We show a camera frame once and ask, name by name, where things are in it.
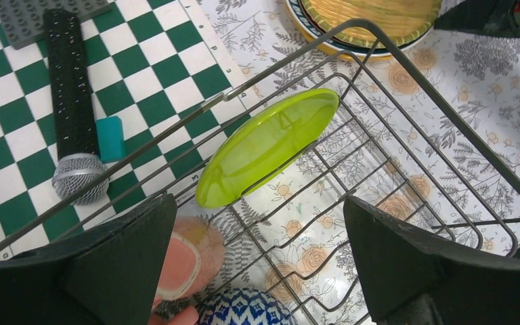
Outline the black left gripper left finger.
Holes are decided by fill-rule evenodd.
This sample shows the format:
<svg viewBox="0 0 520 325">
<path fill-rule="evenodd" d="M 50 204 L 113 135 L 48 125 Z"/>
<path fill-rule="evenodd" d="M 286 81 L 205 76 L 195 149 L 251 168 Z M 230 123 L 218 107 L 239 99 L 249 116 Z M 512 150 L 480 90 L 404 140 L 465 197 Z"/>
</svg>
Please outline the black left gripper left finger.
<svg viewBox="0 0 520 325">
<path fill-rule="evenodd" d="M 0 261 L 0 324 L 147 324 L 176 215 L 162 195 Z"/>
</svg>

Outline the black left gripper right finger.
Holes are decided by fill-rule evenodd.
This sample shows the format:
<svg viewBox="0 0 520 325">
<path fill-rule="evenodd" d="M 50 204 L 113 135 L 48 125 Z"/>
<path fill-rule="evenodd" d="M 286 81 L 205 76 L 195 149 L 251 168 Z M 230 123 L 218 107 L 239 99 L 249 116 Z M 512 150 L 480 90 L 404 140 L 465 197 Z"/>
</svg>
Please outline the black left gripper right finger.
<svg viewBox="0 0 520 325">
<path fill-rule="evenodd" d="M 377 324 L 520 324 L 520 259 L 446 240 L 355 196 L 343 215 Z"/>
</svg>

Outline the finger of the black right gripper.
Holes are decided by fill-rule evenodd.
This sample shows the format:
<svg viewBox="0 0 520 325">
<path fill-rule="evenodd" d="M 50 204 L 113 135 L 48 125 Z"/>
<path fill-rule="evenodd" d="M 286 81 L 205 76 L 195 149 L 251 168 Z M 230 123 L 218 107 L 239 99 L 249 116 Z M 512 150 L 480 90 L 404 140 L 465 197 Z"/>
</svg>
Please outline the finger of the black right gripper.
<svg viewBox="0 0 520 325">
<path fill-rule="evenodd" d="M 433 28 L 520 39 L 520 0 L 466 0 L 440 15 Z"/>
</svg>

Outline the woven bamboo plate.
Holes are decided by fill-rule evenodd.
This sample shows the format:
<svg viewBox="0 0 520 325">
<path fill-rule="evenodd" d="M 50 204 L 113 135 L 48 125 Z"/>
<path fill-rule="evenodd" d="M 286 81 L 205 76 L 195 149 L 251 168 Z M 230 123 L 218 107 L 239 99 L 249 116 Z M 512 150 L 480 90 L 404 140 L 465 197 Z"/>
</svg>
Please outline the woven bamboo plate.
<svg viewBox="0 0 520 325">
<path fill-rule="evenodd" d="M 354 18 L 379 26 L 398 46 L 417 40 L 433 25 L 441 0 L 301 0 L 303 9 L 326 32 Z"/>
</svg>

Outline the yellow dotted plate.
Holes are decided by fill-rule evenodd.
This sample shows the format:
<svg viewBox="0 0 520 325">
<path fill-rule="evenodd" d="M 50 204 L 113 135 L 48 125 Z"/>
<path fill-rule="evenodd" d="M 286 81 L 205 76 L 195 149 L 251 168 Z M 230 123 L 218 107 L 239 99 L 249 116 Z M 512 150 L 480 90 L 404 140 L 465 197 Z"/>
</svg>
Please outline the yellow dotted plate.
<svg viewBox="0 0 520 325">
<path fill-rule="evenodd" d="M 316 28 L 315 22 L 312 22 L 305 13 L 303 6 L 300 1 L 285 1 L 286 10 L 288 15 L 290 16 L 293 24 L 297 27 L 299 32 L 307 39 L 309 42 L 314 41 L 318 37 L 321 37 L 324 32 L 320 31 Z M 337 52 L 346 51 L 347 53 L 352 53 L 354 56 L 358 57 L 361 61 L 364 61 L 365 57 L 368 54 L 369 49 L 354 47 L 352 45 L 343 45 L 334 39 L 327 39 L 323 43 L 319 44 L 317 48 L 320 51 L 328 55 L 333 55 Z M 339 56 L 340 60 L 353 62 L 354 59 L 352 56 L 347 53 L 341 54 Z M 390 60 L 393 56 L 384 50 L 380 53 L 372 53 L 368 59 L 369 62 L 380 62 Z"/>
</svg>

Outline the large pink mug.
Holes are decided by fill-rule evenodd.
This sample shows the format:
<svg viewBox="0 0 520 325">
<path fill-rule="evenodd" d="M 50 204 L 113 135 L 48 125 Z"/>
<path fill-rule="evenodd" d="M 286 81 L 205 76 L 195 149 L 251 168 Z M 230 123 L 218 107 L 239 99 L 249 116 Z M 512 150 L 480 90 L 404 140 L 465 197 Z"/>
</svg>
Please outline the large pink mug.
<svg viewBox="0 0 520 325">
<path fill-rule="evenodd" d="M 148 325 L 193 325 L 198 322 L 198 319 L 197 309 L 187 299 L 166 301 L 155 297 Z"/>
</svg>

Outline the small pink mug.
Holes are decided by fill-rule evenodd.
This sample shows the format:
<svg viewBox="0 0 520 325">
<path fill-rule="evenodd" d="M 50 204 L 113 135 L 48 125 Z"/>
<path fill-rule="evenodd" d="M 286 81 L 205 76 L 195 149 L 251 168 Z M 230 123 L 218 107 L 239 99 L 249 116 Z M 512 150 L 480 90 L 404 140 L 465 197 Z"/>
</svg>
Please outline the small pink mug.
<svg viewBox="0 0 520 325">
<path fill-rule="evenodd" d="M 201 217 L 176 220 L 156 287 L 155 303 L 190 297 L 211 283 L 225 257 L 223 235 Z"/>
</svg>

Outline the black microphone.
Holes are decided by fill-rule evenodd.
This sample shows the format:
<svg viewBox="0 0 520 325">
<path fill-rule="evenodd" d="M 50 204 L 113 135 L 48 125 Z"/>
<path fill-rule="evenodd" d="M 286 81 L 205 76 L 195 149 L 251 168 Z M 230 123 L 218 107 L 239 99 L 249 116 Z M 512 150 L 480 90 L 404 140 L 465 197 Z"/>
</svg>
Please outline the black microphone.
<svg viewBox="0 0 520 325">
<path fill-rule="evenodd" d="M 43 24 L 58 156 L 52 186 L 66 200 L 106 167 L 100 160 L 81 22 L 68 10 L 47 9 Z"/>
</svg>

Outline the teal block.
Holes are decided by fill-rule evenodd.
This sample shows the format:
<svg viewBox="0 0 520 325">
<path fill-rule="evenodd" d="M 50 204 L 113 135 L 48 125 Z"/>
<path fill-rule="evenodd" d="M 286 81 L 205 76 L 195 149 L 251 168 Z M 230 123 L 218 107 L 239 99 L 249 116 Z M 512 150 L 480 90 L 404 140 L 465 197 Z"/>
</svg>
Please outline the teal block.
<svg viewBox="0 0 520 325">
<path fill-rule="evenodd" d="M 123 124 L 118 116 L 96 120 L 97 139 L 100 160 L 103 163 L 114 163 L 126 156 Z"/>
</svg>

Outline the blue white patterned bowl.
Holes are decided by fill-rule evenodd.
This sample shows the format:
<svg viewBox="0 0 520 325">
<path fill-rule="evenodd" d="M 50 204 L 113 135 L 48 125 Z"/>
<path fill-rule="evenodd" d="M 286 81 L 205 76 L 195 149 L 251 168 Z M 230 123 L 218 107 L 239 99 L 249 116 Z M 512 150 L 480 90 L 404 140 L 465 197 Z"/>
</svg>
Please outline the blue white patterned bowl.
<svg viewBox="0 0 520 325">
<path fill-rule="evenodd" d="M 290 310 L 269 293 L 255 288 L 231 288 L 214 295 L 200 310 L 205 325 L 291 325 L 297 320 Z"/>
</svg>

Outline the lime green plate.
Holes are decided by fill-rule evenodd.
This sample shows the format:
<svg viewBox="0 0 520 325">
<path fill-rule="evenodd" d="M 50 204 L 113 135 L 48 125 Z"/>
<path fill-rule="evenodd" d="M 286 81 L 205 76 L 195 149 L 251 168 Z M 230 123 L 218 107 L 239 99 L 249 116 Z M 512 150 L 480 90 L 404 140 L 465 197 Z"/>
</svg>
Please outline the lime green plate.
<svg viewBox="0 0 520 325">
<path fill-rule="evenodd" d="M 196 203 L 218 208 L 260 188 L 319 138 L 338 107 L 335 91 L 312 89 L 247 120 L 207 163 L 196 187 Z"/>
</svg>

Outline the green white chessboard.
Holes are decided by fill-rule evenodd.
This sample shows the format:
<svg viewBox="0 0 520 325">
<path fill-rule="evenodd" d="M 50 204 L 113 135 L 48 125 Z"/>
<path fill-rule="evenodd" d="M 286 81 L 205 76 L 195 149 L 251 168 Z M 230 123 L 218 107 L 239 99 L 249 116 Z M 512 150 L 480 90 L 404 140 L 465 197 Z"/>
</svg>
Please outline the green white chessboard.
<svg viewBox="0 0 520 325">
<path fill-rule="evenodd" d="M 0 242 L 58 203 L 47 52 L 14 49 L 0 26 Z M 95 116 L 115 116 L 126 153 L 199 104 L 245 82 L 245 75 L 195 1 L 113 1 L 82 24 Z M 221 126 L 251 107 L 253 90 L 222 102 L 150 148 L 111 178 L 95 204 L 69 206 L 0 252 L 0 260 L 44 246 L 70 228 L 82 232 L 124 213 L 180 179 L 228 136 Z"/>
</svg>

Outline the grey building baseplate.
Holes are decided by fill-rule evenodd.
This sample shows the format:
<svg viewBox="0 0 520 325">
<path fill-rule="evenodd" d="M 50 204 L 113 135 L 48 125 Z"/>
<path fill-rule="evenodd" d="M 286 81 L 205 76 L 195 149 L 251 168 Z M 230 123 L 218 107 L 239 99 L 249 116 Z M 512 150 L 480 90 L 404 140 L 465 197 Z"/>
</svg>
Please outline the grey building baseplate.
<svg viewBox="0 0 520 325">
<path fill-rule="evenodd" d="M 43 38 L 43 13 L 65 9 L 80 21 L 110 11 L 106 0 L 0 0 L 0 23 L 8 44 L 21 49 Z"/>
</svg>

